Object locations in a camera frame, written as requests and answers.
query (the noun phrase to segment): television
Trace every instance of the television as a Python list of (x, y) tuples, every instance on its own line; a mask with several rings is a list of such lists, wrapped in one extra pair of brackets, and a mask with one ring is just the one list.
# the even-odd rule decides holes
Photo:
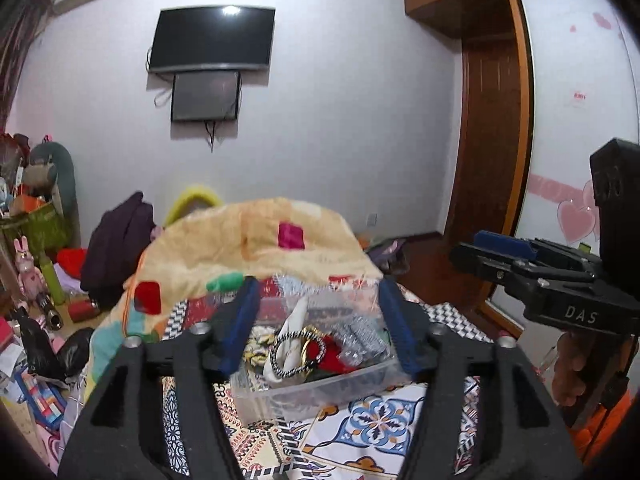
[(213, 70), (174, 76), (172, 122), (235, 121), (239, 105), (239, 72)]
[(275, 12), (236, 6), (161, 10), (149, 72), (265, 70)]

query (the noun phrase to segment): power outlet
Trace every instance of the power outlet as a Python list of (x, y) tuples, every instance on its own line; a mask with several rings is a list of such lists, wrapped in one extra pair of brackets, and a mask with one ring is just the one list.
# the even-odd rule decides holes
[(367, 227), (375, 227), (378, 223), (378, 213), (369, 213), (367, 215)]

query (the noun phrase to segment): yellow blanket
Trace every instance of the yellow blanket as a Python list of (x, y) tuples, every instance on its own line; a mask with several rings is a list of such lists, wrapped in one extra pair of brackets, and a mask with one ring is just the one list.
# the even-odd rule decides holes
[[(297, 248), (290, 248), (289, 238)], [(192, 213), (146, 248), (117, 306), (94, 333), (83, 398), (126, 335), (155, 331), (161, 337), (175, 303), (204, 295), (207, 282), (232, 271), (258, 278), (288, 274), (317, 284), (329, 276), (382, 276), (347, 222), (315, 204), (275, 198)], [(142, 281), (160, 284), (158, 316), (133, 307), (133, 291)]]

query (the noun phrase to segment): braided bracelet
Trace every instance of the braided bracelet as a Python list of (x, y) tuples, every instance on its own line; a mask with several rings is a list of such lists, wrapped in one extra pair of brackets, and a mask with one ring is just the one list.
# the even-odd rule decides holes
[[(282, 368), (280, 368), (280, 365), (278, 364), (278, 361), (276, 358), (276, 355), (278, 353), (278, 347), (282, 344), (283, 341), (286, 341), (287, 339), (298, 339), (298, 338), (312, 340), (318, 343), (318, 348), (319, 348), (318, 357), (316, 357), (315, 359), (309, 360), (302, 366), (298, 366), (291, 370), (284, 371)], [(290, 377), (293, 377), (296, 374), (301, 374), (302, 372), (310, 372), (313, 368), (317, 367), (320, 364), (322, 359), (324, 359), (325, 354), (326, 354), (326, 344), (324, 343), (324, 340), (322, 340), (322, 337), (320, 337), (318, 334), (315, 334), (309, 330), (297, 330), (296, 332), (287, 332), (286, 334), (282, 334), (278, 336), (278, 338), (276, 339), (276, 342), (271, 347), (271, 351), (270, 351), (271, 368), (273, 369), (273, 373), (276, 374), (278, 377), (282, 377), (283, 379), (288, 379)]]

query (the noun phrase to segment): white cloth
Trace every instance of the white cloth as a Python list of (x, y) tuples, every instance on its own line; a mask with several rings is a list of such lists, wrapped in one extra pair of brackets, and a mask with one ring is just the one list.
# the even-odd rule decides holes
[[(308, 299), (302, 298), (296, 304), (293, 312), (287, 317), (282, 329), (278, 336), (289, 332), (297, 332), (302, 330), (305, 325), (306, 309), (308, 307)], [(276, 354), (276, 361), (278, 366), (288, 372), (293, 370), (302, 364), (302, 341), (300, 339), (287, 339), (283, 341), (278, 347)], [(294, 375), (288, 379), (278, 377), (271, 367), (271, 351), (267, 356), (267, 362), (264, 364), (264, 379), (274, 388), (281, 388), (283, 386), (292, 386), (294, 384), (300, 384), (305, 381), (302, 374)]]
[(80, 288), (80, 280), (76, 280), (69, 276), (65, 269), (60, 267), (60, 264), (54, 264), (53, 269), (56, 271), (56, 276), (58, 277), (58, 281), (60, 282), (60, 286), (62, 290), (64, 290), (67, 294), (86, 294), (82, 288)]

